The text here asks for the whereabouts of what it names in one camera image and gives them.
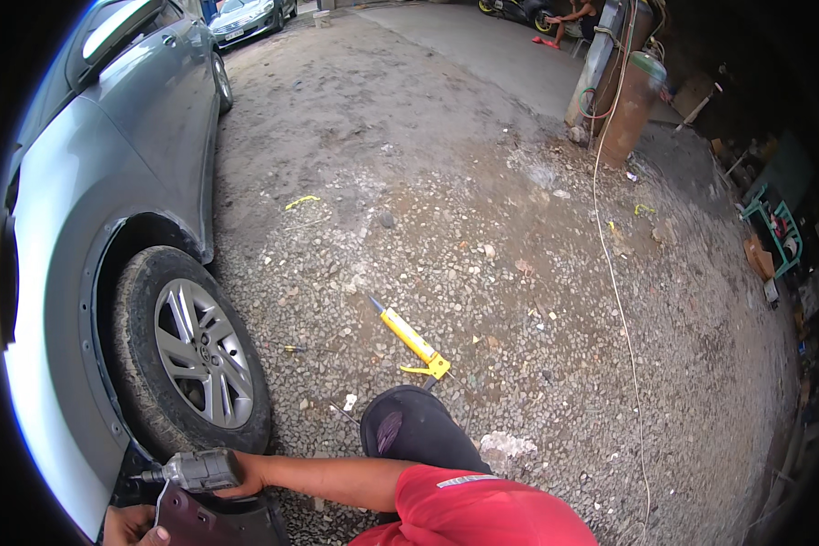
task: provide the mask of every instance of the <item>yellow debris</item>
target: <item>yellow debris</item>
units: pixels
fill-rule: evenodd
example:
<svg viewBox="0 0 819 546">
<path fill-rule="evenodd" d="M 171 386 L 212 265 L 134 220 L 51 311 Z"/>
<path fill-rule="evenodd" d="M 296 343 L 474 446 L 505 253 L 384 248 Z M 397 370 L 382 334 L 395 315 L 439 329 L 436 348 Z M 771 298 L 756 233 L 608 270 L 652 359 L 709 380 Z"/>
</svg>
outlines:
<svg viewBox="0 0 819 546">
<path fill-rule="evenodd" d="M 321 201 L 321 197 L 316 197 L 316 196 L 301 197 L 300 199 L 298 199 L 295 202 L 289 202 L 288 204 L 286 204 L 285 205 L 285 210 L 287 211 L 288 209 L 292 208 L 295 204 L 298 204 L 299 202 L 307 201 L 309 199 L 311 199 L 313 201 Z"/>
<path fill-rule="evenodd" d="M 655 212 L 655 209 L 651 209 L 644 205 L 643 203 L 640 203 L 636 207 L 634 207 L 634 216 L 639 216 L 641 209 L 648 212 Z"/>
</svg>

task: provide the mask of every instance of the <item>gravel ground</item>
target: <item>gravel ground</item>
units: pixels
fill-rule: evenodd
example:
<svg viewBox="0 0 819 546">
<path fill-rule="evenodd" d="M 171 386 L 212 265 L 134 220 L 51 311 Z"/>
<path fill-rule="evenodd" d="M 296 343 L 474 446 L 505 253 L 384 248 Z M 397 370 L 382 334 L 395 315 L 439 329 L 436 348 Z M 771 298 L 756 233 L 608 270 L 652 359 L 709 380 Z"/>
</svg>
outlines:
<svg viewBox="0 0 819 546">
<path fill-rule="evenodd" d="M 354 15 L 226 64 L 236 102 L 217 148 L 213 269 L 268 374 L 273 450 L 358 455 L 355 425 L 328 400 L 356 395 L 360 419 L 384 389 L 424 381 L 398 369 L 418 361 L 372 294 L 451 360 L 455 378 L 434 392 L 499 475 L 565 499 L 601 544 L 632 543 L 646 513 L 640 419 L 590 221 L 588 152 L 494 84 Z M 659 133 L 631 167 L 638 182 L 608 169 L 598 182 L 637 355 L 646 543 L 736 543 L 794 408 L 794 327 L 787 305 L 764 302 L 706 143 Z M 284 209 L 306 195 L 320 201 Z M 635 215 L 638 203 L 655 213 Z M 267 341 L 339 353 L 291 357 Z M 346 543 L 374 524 L 279 495 L 296 544 Z"/>
</svg>

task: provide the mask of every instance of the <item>metal pole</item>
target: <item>metal pole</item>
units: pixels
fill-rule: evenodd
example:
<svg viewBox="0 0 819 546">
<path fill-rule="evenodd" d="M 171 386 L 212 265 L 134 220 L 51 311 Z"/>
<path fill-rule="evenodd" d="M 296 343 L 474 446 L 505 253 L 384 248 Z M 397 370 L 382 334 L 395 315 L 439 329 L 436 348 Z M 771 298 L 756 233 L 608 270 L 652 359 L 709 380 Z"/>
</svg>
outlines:
<svg viewBox="0 0 819 546">
<path fill-rule="evenodd" d="M 607 3 L 603 6 L 603 11 L 601 11 L 601 21 L 597 25 L 610 29 L 614 35 L 618 36 L 619 30 L 622 28 L 626 7 L 627 2 L 607 0 Z M 582 114 L 580 114 L 577 105 L 578 101 L 581 101 L 582 107 L 588 111 L 590 98 L 588 93 L 583 95 L 582 90 L 597 87 L 612 51 L 613 39 L 603 32 L 596 32 L 595 39 L 591 41 L 589 46 L 589 55 L 586 58 L 585 66 L 582 68 L 579 80 L 576 82 L 574 95 L 570 99 L 570 103 L 568 103 L 567 111 L 564 113 L 564 122 L 568 125 L 575 126 L 582 121 Z"/>
</svg>

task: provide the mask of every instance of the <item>power drill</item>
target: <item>power drill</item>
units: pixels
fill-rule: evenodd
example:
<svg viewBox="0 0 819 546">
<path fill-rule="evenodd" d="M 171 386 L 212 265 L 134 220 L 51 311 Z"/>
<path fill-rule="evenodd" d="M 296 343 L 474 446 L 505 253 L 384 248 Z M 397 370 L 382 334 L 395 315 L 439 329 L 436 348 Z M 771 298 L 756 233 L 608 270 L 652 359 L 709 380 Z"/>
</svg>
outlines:
<svg viewBox="0 0 819 546">
<path fill-rule="evenodd" d="M 176 453 L 167 464 L 145 470 L 132 480 L 147 483 L 169 481 L 189 493 L 207 493 L 243 483 L 243 469 L 234 452 L 224 447 L 195 453 Z"/>
</svg>

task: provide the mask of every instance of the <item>white cable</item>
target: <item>white cable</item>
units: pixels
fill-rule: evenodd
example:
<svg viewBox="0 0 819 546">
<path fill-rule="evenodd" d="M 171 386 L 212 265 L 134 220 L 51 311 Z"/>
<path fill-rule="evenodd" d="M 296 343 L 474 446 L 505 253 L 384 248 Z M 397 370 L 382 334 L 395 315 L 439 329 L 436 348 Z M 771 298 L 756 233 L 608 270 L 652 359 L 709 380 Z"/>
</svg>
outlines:
<svg viewBox="0 0 819 546">
<path fill-rule="evenodd" d="M 627 49 L 631 48 L 631 41 L 634 35 L 634 21 L 637 18 L 637 0 L 632 0 L 632 15 L 631 15 L 631 22 L 629 23 L 628 27 L 628 41 L 626 42 L 626 52 L 624 58 L 622 59 L 622 73 L 619 75 L 619 85 L 616 88 L 616 98 L 613 99 L 613 114 L 616 113 L 616 106 L 619 103 L 619 96 L 622 94 L 622 82 L 624 82 L 625 77 L 625 68 L 628 65 L 628 55 L 629 52 Z M 640 407 L 640 387 L 637 384 L 637 364 L 634 361 L 634 348 L 631 344 L 631 334 L 628 332 L 628 322 L 625 320 L 625 313 L 622 309 L 622 300 L 619 298 L 619 289 L 616 285 L 616 273 L 613 271 L 613 262 L 610 259 L 610 251 L 607 250 L 607 244 L 603 240 L 603 229 L 601 227 L 601 217 L 597 211 L 597 170 L 598 165 L 601 162 L 601 151 L 603 150 L 603 140 L 604 137 L 607 136 L 607 131 L 610 129 L 610 120 L 607 121 L 606 126 L 603 128 L 603 132 L 601 133 L 601 138 L 598 139 L 598 147 L 597 147 L 597 156 L 595 157 L 595 174 L 591 180 L 591 193 L 592 197 L 594 198 L 595 202 L 595 220 L 597 221 L 597 234 L 601 237 L 601 248 L 603 248 L 603 256 L 607 258 L 607 266 L 610 268 L 610 278 L 613 281 L 613 292 L 616 294 L 616 303 L 619 305 L 619 316 L 622 317 L 622 328 L 625 331 L 625 339 L 628 341 L 628 353 L 631 355 L 631 369 L 632 375 L 634 377 L 634 395 L 637 397 L 637 419 L 639 420 L 640 424 L 640 469 L 643 471 L 643 482 L 646 486 L 646 515 L 643 520 L 643 534 L 640 536 L 640 544 L 643 544 L 646 540 L 646 528 L 649 526 L 649 512 L 652 506 L 652 492 L 649 488 L 649 480 L 646 478 L 646 462 L 645 462 L 645 452 L 644 452 L 644 443 L 643 443 L 643 409 Z"/>
</svg>

